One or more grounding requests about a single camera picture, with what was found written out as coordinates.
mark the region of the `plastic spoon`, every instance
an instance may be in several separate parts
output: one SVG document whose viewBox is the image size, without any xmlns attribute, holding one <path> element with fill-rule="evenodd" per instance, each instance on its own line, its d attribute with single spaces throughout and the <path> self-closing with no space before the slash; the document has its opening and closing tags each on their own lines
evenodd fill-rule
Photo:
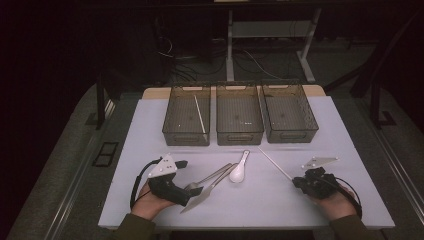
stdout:
<svg viewBox="0 0 424 240">
<path fill-rule="evenodd" d="M 246 163 L 247 156 L 249 156 L 250 151 L 245 150 L 243 156 L 233 171 L 230 173 L 230 180 L 235 183 L 243 182 L 244 180 L 244 164 Z"/>
</svg>

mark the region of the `floor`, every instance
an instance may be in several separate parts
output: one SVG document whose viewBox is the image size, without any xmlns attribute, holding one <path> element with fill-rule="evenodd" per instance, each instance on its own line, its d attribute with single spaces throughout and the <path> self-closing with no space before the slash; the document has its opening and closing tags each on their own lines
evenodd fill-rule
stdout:
<svg viewBox="0 0 424 240">
<path fill-rule="evenodd" d="M 316 84 L 325 86 L 358 67 L 374 48 L 368 45 L 347 49 L 347 45 L 348 42 L 343 39 L 313 43 L 308 61 Z M 278 76 L 298 78 L 303 84 L 307 84 L 295 55 L 295 51 L 301 46 L 302 41 L 296 40 L 236 42 L 236 80 L 260 80 Z M 203 61 L 182 53 L 170 76 L 170 82 L 176 79 L 225 80 L 225 57 L 222 54 L 225 45 L 221 40 L 216 40 L 215 47 L 217 50 L 213 61 Z M 381 109 L 392 115 L 396 125 L 377 130 L 368 118 L 369 94 L 362 99 L 352 98 L 349 90 L 353 82 L 354 79 L 326 94 L 333 98 L 355 147 L 396 224 L 394 228 L 373 233 L 377 239 L 422 239 L 424 221 L 422 215 L 417 214 L 420 211 L 417 206 L 422 205 L 420 193 L 424 193 L 424 176 L 421 174 L 424 167 L 424 136 L 385 91 L 382 92 Z M 87 90 L 8 239 L 106 239 L 110 235 L 110 231 L 98 227 L 97 222 L 140 96 L 141 93 L 123 93 L 119 101 L 110 105 L 111 111 L 104 126 L 96 130 L 92 121 L 96 112 L 95 86 Z M 119 142 L 112 165 L 108 168 L 91 166 L 101 144 L 108 141 Z M 406 175 L 397 173 L 402 169 Z M 402 178 L 410 179 L 413 185 L 399 181 Z M 411 204 L 414 199 L 418 199 L 415 205 Z M 317 240 L 334 239 L 329 228 L 315 229 L 313 234 Z M 240 239 L 248 239 L 246 234 L 242 236 Z M 285 238 L 276 232 L 264 239 Z"/>
</svg>

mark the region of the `wire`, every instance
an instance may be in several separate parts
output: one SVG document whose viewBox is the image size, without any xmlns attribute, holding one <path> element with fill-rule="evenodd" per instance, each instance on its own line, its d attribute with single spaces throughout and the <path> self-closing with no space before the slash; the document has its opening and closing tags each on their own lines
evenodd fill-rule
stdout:
<svg viewBox="0 0 424 240">
<path fill-rule="evenodd" d="M 142 197 L 144 197 L 144 196 L 146 196 L 147 194 L 149 194 L 151 191 L 149 190 L 149 191 L 147 191 L 147 192 L 145 192 L 145 193 L 143 193 L 143 195 L 141 195 L 141 196 L 139 196 L 135 201 L 134 201 L 134 205 L 137 203 L 137 201 L 138 200 L 140 200 Z"/>
<path fill-rule="evenodd" d="M 134 204 L 143 196 L 145 196 L 147 193 L 143 194 L 141 197 L 136 199 L 138 186 L 140 186 L 141 177 L 143 176 L 144 172 L 153 164 L 158 164 L 162 160 L 162 157 L 160 157 L 158 160 L 153 160 L 150 163 L 148 163 L 146 166 L 144 166 L 143 170 L 141 170 L 140 174 L 136 177 L 133 190 L 131 192 L 131 199 L 130 199 L 130 208 L 134 207 Z"/>
<path fill-rule="evenodd" d="M 265 71 L 265 69 L 258 63 L 258 61 L 256 61 L 256 59 L 248 51 L 246 51 L 246 50 L 242 50 L 242 51 L 244 51 L 245 53 L 247 53 L 247 55 L 249 55 L 249 57 L 253 59 L 253 61 L 256 63 L 256 65 L 258 65 L 258 67 L 262 70 L 262 72 L 264 72 L 265 74 L 267 74 L 268 76 L 271 76 L 273 78 L 276 78 L 276 79 L 279 79 L 279 80 L 283 80 L 282 78 L 277 77 L 277 76 L 275 76 L 275 75 L 273 75 L 273 74 Z"/>
<path fill-rule="evenodd" d="M 174 58 L 174 56 L 169 55 L 169 54 L 165 54 L 165 53 L 162 53 L 162 52 L 159 52 L 159 51 L 158 51 L 158 53 L 162 56 L 165 56 L 165 57 Z"/>
<path fill-rule="evenodd" d="M 189 70 L 188 72 L 192 72 L 192 73 L 196 74 L 196 76 L 197 76 L 197 74 L 199 74 L 199 72 L 197 72 L 197 71 L 196 71 L 196 70 L 194 70 L 193 68 L 188 67 L 188 66 L 185 66 L 185 65 L 183 65 L 183 64 L 178 64 L 178 65 L 176 65 L 176 66 L 175 66 L 175 69 L 176 69 L 176 70 L 178 70 L 178 71 L 182 71 L 182 72 L 183 72 L 183 70 L 181 70 L 181 69 L 178 69 L 178 68 L 177 68 L 178 66 L 181 66 L 181 67 L 183 67 L 183 68 L 185 68 L 185 69 L 188 69 L 188 70 Z"/>
<path fill-rule="evenodd" d="M 291 27 L 293 26 L 293 21 L 290 22 L 289 25 L 289 37 L 291 37 Z"/>
<path fill-rule="evenodd" d="M 294 22 L 294 27 L 293 27 L 293 37 L 295 40 L 296 40 L 296 24 L 297 24 L 297 21 Z"/>
<path fill-rule="evenodd" d="M 180 74 L 178 72 L 174 72 L 174 71 L 171 71 L 171 72 L 175 75 L 175 80 L 174 81 L 178 81 L 178 77 L 180 77 L 180 78 L 182 78 L 182 79 L 184 79 L 184 80 L 186 80 L 188 82 L 191 81 L 189 78 L 183 76 L 182 74 Z"/>
<path fill-rule="evenodd" d="M 172 51 L 172 47 L 173 47 L 171 40 L 169 40 L 169 38 L 166 38 L 166 37 L 160 37 L 160 38 L 165 39 L 165 40 L 168 41 L 168 43 L 169 43 L 169 50 L 166 53 L 170 53 Z"/>
<path fill-rule="evenodd" d="M 362 205 L 361 204 L 361 199 L 359 198 L 359 195 L 358 195 L 358 193 L 355 191 L 355 189 L 348 183 L 348 182 L 346 182 L 345 180 L 343 180 L 343 179 L 341 179 L 341 178 L 338 178 L 338 177 L 336 177 L 336 179 L 337 180 L 340 180 L 340 181 L 342 181 L 342 182 L 344 182 L 346 185 L 348 185 L 349 187 L 350 187 L 350 189 L 352 189 L 352 191 L 355 193 L 355 196 L 356 196 L 356 198 L 358 198 L 358 203 L 359 203 L 359 205 Z"/>
<path fill-rule="evenodd" d="M 237 58 L 235 57 L 236 55 L 233 55 L 233 61 L 237 64 L 237 66 L 239 66 L 239 68 L 241 68 L 242 70 L 244 70 L 245 72 L 248 72 L 248 73 L 262 73 L 262 71 L 256 71 L 256 72 L 254 72 L 254 71 L 250 71 L 250 70 L 248 70 L 248 69 L 246 69 L 246 68 L 244 68 L 240 63 L 239 63 L 239 61 L 237 60 Z"/>
<path fill-rule="evenodd" d="M 237 48 L 237 47 L 233 47 L 233 51 L 240 51 L 240 52 L 243 52 L 243 51 L 247 51 L 245 48 Z M 264 58 L 266 58 L 266 57 L 268 57 L 268 55 L 269 55 L 269 53 L 267 53 L 267 54 L 264 54 L 263 56 L 256 56 L 255 57 L 255 59 L 256 60 L 258 60 L 258 59 L 264 59 Z M 240 58 L 242 58 L 242 59 L 244 59 L 244 60 L 251 60 L 252 58 L 250 57 L 250 56 L 246 56 L 246 57 L 244 57 L 243 55 L 241 55 L 241 56 L 239 56 Z"/>
<path fill-rule="evenodd" d="M 189 73 L 187 73 L 187 72 L 185 72 L 185 71 L 181 71 L 181 70 L 179 70 L 179 69 L 177 69 L 177 68 L 175 68 L 174 69 L 175 70 L 175 74 L 176 75 L 178 75 L 178 76 L 180 76 L 180 77 L 183 77 L 183 78 L 185 78 L 187 81 L 196 81 L 196 78 L 197 77 L 193 77 L 192 75 L 190 75 Z"/>
<path fill-rule="evenodd" d="M 219 71 L 221 71 L 222 67 L 224 66 L 224 63 L 225 63 L 225 58 L 223 58 L 223 61 L 222 61 L 222 62 L 221 62 L 221 64 L 219 65 L 218 69 L 213 70 L 212 72 L 209 72 L 209 73 L 202 73 L 202 72 L 198 72 L 198 71 L 194 70 L 193 68 L 188 67 L 188 66 L 186 66 L 186 65 L 184 65 L 184 64 L 178 64 L 177 66 L 181 66 L 181 67 L 183 67 L 183 68 L 189 69 L 190 71 L 192 71 L 192 72 L 193 72 L 193 73 L 195 73 L 195 74 L 198 74 L 198 75 L 205 75 L 205 76 L 206 76 L 206 75 L 212 75 L 212 74 L 215 74 L 215 73 L 218 73 Z"/>
</svg>

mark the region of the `table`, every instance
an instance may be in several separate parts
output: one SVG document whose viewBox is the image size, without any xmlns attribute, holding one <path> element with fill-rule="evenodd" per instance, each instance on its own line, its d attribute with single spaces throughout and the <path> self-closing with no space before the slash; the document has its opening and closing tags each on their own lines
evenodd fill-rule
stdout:
<svg viewBox="0 0 424 240">
<path fill-rule="evenodd" d="M 291 177 L 303 176 L 301 165 L 313 156 L 338 157 L 338 162 L 325 166 L 325 169 L 346 180 L 356 189 L 362 200 L 365 225 L 375 229 L 393 227 L 394 222 L 370 179 L 332 99 L 326 97 L 319 86 L 304 88 L 320 127 L 312 142 L 269 144 L 264 134 L 260 147 Z M 257 146 L 218 146 L 215 114 L 211 114 L 210 146 L 168 147 L 161 129 L 168 103 L 166 96 L 169 92 L 169 88 L 147 89 L 139 101 L 99 226 L 109 229 L 119 226 L 125 214 L 130 211 L 130 195 L 135 177 L 148 162 L 167 153 L 171 153 L 175 161 L 187 160 L 188 166 L 179 169 L 174 178 L 177 186 L 184 187 L 226 163 L 238 162 L 246 149 L 251 153 L 246 163 L 246 178 L 242 183 L 235 184 L 228 178 L 224 179 L 205 202 L 184 214 L 179 213 L 183 209 L 182 206 L 164 210 L 155 219 L 157 229 L 294 230 L 313 229 L 328 224 L 318 207 L 295 188 Z M 211 102 L 213 113 L 216 106 L 214 97 Z"/>
</svg>

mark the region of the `hand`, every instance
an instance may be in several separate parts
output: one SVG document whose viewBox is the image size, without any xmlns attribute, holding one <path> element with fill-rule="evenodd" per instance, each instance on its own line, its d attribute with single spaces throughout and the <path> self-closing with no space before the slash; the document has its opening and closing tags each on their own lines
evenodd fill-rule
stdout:
<svg viewBox="0 0 424 240">
<path fill-rule="evenodd" d="M 160 211 L 169 206 L 175 205 L 175 203 L 153 195 L 153 193 L 150 192 L 149 184 L 147 184 L 148 181 L 149 180 L 146 181 L 138 195 L 139 197 L 144 196 L 135 202 L 134 207 L 131 209 L 131 214 L 147 220 L 153 220 Z"/>
<path fill-rule="evenodd" d="M 353 192 L 343 186 L 341 187 L 354 197 Z M 322 207 L 324 214 L 330 221 L 357 214 L 353 205 L 340 192 L 337 192 L 325 199 L 311 199 L 313 202 Z"/>
</svg>

